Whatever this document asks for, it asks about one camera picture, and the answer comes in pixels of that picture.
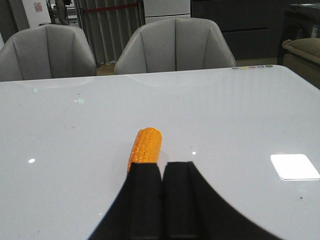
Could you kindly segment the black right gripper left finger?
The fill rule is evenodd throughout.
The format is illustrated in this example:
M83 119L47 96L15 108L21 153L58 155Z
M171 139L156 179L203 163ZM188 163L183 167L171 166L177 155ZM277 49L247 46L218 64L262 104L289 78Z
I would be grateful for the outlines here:
M162 179L156 163L133 163L90 240L160 240Z

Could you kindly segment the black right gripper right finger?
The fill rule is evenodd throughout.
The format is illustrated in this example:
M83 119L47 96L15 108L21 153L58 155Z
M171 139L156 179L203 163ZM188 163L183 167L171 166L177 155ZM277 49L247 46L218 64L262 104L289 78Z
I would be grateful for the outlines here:
M276 240L228 204L193 162L169 162L163 182L166 240Z

